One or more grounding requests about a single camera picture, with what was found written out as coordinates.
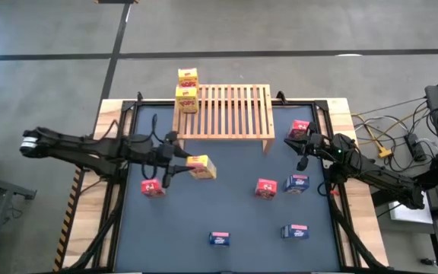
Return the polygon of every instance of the small cardboard box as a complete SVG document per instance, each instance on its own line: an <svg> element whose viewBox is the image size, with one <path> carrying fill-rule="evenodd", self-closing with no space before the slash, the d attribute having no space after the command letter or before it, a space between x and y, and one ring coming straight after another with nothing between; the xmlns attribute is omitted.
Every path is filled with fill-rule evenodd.
<svg viewBox="0 0 438 274"><path fill-rule="evenodd" d="M294 120L292 123L292 127L288 130L287 138L298 140L300 137L307 134L307 130L309 129L310 122Z"/></svg>
<svg viewBox="0 0 438 274"><path fill-rule="evenodd" d="M285 225L281 228L281 237L285 239L308 239L309 227L306 225Z"/></svg>
<svg viewBox="0 0 438 274"><path fill-rule="evenodd" d="M198 90L198 74L196 68L179 69L179 87L197 88Z"/></svg>
<svg viewBox="0 0 438 274"><path fill-rule="evenodd" d="M277 182L273 180L258 179L255 196L271 200L277 193Z"/></svg>
<svg viewBox="0 0 438 274"><path fill-rule="evenodd" d="M211 159L207 155L189 156L186 162L187 167L195 167L190 174L195 179L215 179L217 170Z"/></svg>
<svg viewBox="0 0 438 274"><path fill-rule="evenodd" d="M209 243L215 247L229 247L229 232L211 232L209 234Z"/></svg>
<svg viewBox="0 0 438 274"><path fill-rule="evenodd" d="M284 191L288 193L302 193L310 186L307 175L290 175L285 181Z"/></svg>
<svg viewBox="0 0 438 274"><path fill-rule="evenodd" d="M175 102L183 113L198 111L197 88L176 87Z"/></svg>
<svg viewBox="0 0 438 274"><path fill-rule="evenodd" d="M143 180L141 193L147 197L161 197L165 196L165 189L161 187L161 182L158 179Z"/></svg>

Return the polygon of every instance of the red box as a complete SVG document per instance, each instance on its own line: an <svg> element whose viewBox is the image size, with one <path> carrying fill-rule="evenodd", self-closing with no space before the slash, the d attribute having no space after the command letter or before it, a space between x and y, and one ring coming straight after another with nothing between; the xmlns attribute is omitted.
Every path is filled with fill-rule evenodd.
<svg viewBox="0 0 438 274"><path fill-rule="evenodd" d="M294 120L292 127L288 131L287 138L289 139L299 139L300 137L307 134L310 122Z"/></svg>
<svg viewBox="0 0 438 274"><path fill-rule="evenodd" d="M277 182L273 180L258 179L255 196L263 199L273 199L277 193Z"/></svg>
<svg viewBox="0 0 438 274"><path fill-rule="evenodd" d="M158 179L143 180L141 193L148 197L161 197L165 196L165 189L161 187L161 182Z"/></svg>

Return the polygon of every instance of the wooden dish rack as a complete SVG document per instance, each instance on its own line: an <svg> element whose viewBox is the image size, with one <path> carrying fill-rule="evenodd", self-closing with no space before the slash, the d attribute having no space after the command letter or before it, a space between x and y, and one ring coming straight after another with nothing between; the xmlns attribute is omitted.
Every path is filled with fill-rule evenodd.
<svg viewBox="0 0 438 274"><path fill-rule="evenodd" d="M198 112L175 104L173 130L185 140L261 140L268 153L275 140L269 84L200 84Z"/></svg>

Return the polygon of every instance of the yellow box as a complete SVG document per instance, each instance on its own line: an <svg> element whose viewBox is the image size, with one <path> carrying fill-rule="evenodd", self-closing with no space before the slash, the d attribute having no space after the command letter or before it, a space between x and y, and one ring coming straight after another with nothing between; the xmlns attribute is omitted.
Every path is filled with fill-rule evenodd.
<svg viewBox="0 0 438 274"><path fill-rule="evenodd" d="M176 87L175 102L183 113L196 113L198 111L197 88Z"/></svg>
<svg viewBox="0 0 438 274"><path fill-rule="evenodd" d="M179 69L179 87L197 88L198 90L198 74L196 68Z"/></svg>
<svg viewBox="0 0 438 274"><path fill-rule="evenodd" d="M217 169L207 155L187 157L186 166L195 167L195 169L190 171L190 174L195 179L217 178Z"/></svg>

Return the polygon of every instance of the blue box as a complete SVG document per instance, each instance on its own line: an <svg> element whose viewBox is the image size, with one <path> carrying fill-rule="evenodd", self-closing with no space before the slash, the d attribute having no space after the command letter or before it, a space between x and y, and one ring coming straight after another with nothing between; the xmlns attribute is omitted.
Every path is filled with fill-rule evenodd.
<svg viewBox="0 0 438 274"><path fill-rule="evenodd" d="M285 225L281 229L282 238L308 239L309 227L306 225Z"/></svg>
<svg viewBox="0 0 438 274"><path fill-rule="evenodd" d="M310 186L307 175L290 175L285 181L284 191L288 193L302 193Z"/></svg>
<svg viewBox="0 0 438 274"><path fill-rule="evenodd" d="M209 243L216 247L229 247L229 232L211 232L209 234Z"/></svg>

